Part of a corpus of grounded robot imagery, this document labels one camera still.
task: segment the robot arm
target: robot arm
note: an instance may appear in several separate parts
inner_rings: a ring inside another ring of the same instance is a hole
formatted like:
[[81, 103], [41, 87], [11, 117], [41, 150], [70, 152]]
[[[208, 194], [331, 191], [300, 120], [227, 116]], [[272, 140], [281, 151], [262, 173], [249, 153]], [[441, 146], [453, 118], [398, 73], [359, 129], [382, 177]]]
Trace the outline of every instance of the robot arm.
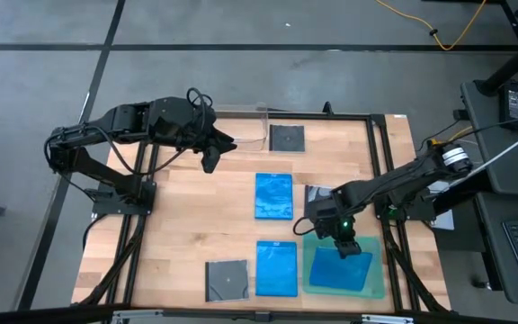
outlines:
[[215, 121], [215, 112], [203, 101], [196, 105], [188, 99], [167, 97], [150, 103], [124, 104], [98, 120], [52, 131], [46, 142], [48, 162], [55, 171], [71, 172], [74, 161], [68, 153], [108, 140], [120, 144], [144, 140], [177, 150], [203, 152], [203, 170], [212, 173], [220, 154], [237, 147], [231, 137], [215, 129]]
[[[199, 104], [190, 99], [191, 92], [197, 94], [194, 100], [200, 99]], [[45, 158], [49, 167], [61, 175], [79, 172], [100, 182], [97, 190], [85, 190], [94, 200], [93, 212], [148, 214], [152, 210], [156, 184], [143, 181], [147, 173], [137, 172], [127, 165], [113, 142], [145, 141], [174, 147], [177, 153], [169, 161], [187, 149], [202, 152], [203, 171], [212, 173], [220, 155], [237, 145], [213, 126], [217, 118], [210, 104], [205, 102], [206, 98], [210, 100], [192, 88], [186, 99], [166, 97], [149, 103], [123, 104], [97, 120], [56, 128], [45, 142]], [[112, 145], [130, 175], [121, 174], [89, 156], [86, 146], [105, 141]]]
[[309, 202], [308, 219], [320, 239], [332, 237], [341, 258], [361, 253], [355, 242], [354, 217], [367, 204], [382, 202], [393, 209], [424, 204], [432, 209], [426, 187], [438, 180], [466, 176], [472, 168], [459, 145], [437, 144], [414, 161], [369, 181], [351, 181], [331, 191], [324, 199]]

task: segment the concrete floor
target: concrete floor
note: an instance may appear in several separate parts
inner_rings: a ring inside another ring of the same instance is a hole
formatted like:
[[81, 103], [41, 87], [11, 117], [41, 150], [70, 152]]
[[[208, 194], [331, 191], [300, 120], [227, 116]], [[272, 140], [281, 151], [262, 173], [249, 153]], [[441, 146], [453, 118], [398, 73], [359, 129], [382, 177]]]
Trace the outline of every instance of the concrete floor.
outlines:
[[[103, 43], [116, 3], [0, 0], [0, 42]], [[476, 9], [475, 4], [419, 0], [396, 6], [424, 17], [449, 41]], [[432, 44], [432, 39], [422, 25], [372, 1], [135, 0], [126, 3], [114, 42]], [[488, 5], [464, 43], [516, 44], [517, 39], [500, 6]], [[197, 86], [218, 104], [263, 102], [317, 112], [330, 101], [339, 113], [403, 113], [417, 145], [452, 123], [451, 111], [461, 108], [461, 82], [488, 77], [509, 57], [459, 52], [112, 52], [92, 118], [117, 104], [183, 96], [188, 87]], [[42, 143], [54, 127], [77, 122], [98, 58], [98, 51], [0, 51], [0, 204], [7, 207], [0, 218], [0, 311], [13, 307], [57, 181], [45, 166]], [[479, 158], [477, 148], [468, 150]], [[107, 151], [100, 146], [94, 154], [105, 160]], [[83, 177], [74, 180], [83, 187], [94, 185]], [[90, 210], [82, 194], [69, 190], [33, 307], [69, 304]], [[472, 275], [484, 273], [480, 258], [441, 252], [441, 259], [454, 310], [518, 320], [518, 305], [500, 292], [469, 285]]]

